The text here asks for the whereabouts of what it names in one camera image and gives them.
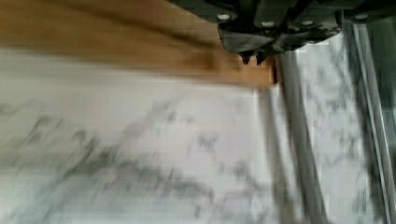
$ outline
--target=black machine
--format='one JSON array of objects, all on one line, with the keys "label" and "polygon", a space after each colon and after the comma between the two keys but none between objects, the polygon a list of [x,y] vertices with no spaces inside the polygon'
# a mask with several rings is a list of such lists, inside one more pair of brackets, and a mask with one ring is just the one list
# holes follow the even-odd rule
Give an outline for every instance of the black machine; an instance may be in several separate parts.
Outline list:
[{"label": "black machine", "polygon": [[223,47],[248,64],[339,34],[344,21],[396,15],[396,0],[169,0],[218,24]]}]

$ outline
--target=wooden strip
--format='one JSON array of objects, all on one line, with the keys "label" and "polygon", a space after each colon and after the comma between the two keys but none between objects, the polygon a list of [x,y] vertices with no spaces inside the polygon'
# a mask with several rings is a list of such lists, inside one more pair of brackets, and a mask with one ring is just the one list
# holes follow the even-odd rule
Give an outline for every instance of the wooden strip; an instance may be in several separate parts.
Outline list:
[{"label": "wooden strip", "polygon": [[274,63],[244,66],[217,45],[55,2],[0,0],[0,44],[255,89],[274,83]]},{"label": "wooden strip", "polygon": [[96,15],[117,18],[119,21],[137,21],[155,30],[221,46],[216,24],[204,21],[166,0],[60,0],[60,2]]}]

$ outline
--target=screw head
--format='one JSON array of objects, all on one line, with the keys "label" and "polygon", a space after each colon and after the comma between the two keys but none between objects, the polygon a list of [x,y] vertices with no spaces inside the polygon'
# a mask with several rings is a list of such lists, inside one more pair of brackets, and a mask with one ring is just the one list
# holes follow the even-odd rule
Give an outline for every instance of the screw head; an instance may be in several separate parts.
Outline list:
[{"label": "screw head", "polygon": [[218,19],[221,20],[221,21],[227,21],[230,18],[231,18],[231,16],[228,15],[228,14],[219,14],[218,15]]},{"label": "screw head", "polygon": [[367,14],[360,14],[355,17],[355,20],[362,21],[362,20],[366,20],[368,17],[369,15]]},{"label": "screw head", "polygon": [[274,25],[275,25],[275,23],[273,21],[263,21],[262,22],[263,27],[272,27]]},{"label": "screw head", "polygon": [[301,22],[301,24],[302,25],[312,25],[312,24],[314,24],[314,22],[313,21],[303,21],[303,22]]}]

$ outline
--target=marble countertop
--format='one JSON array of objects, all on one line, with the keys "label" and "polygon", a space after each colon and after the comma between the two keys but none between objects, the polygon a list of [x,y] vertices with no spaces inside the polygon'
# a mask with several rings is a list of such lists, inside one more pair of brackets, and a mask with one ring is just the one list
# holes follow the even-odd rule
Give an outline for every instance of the marble countertop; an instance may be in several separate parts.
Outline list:
[{"label": "marble countertop", "polygon": [[[383,223],[343,35],[293,52],[331,223]],[[0,49],[0,223],[308,223],[282,90]]]}]

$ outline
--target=white marble slab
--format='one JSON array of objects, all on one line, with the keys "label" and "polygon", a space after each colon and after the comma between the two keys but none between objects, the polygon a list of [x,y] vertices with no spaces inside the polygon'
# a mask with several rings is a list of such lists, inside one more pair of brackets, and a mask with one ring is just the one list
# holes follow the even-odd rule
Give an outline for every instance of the white marble slab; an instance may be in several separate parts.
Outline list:
[{"label": "white marble slab", "polygon": [[319,182],[332,223],[384,223],[376,211],[347,42],[340,34],[294,52]]},{"label": "white marble slab", "polygon": [[278,181],[291,161],[273,161],[269,97],[15,49],[0,59],[0,223],[303,223],[298,190],[279,197],[296,180]]}]

